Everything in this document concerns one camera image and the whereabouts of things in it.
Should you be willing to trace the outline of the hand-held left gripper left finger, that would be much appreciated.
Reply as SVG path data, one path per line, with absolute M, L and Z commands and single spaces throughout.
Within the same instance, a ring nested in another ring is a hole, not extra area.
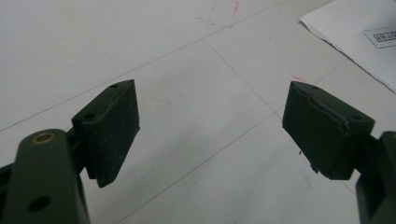
M 117 177 L 136 137 L 139 111 L 133 79 L 110 85 L 72 118 L 87 151 L 87 171 L 100 188 Z

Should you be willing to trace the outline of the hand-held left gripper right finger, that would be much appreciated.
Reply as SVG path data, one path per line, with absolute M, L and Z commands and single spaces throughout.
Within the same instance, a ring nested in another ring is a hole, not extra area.
M 323 89 L 290 83 L 282 127 L 315 172 L 348 180 L 358 146 L 370 138 L 374 125 L 372 118 Z

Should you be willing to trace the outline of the white paper sheet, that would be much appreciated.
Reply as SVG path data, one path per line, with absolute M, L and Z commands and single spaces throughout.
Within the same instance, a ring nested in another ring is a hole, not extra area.
M 396 93 L 396 0 L 334 0 L 300 21 Z

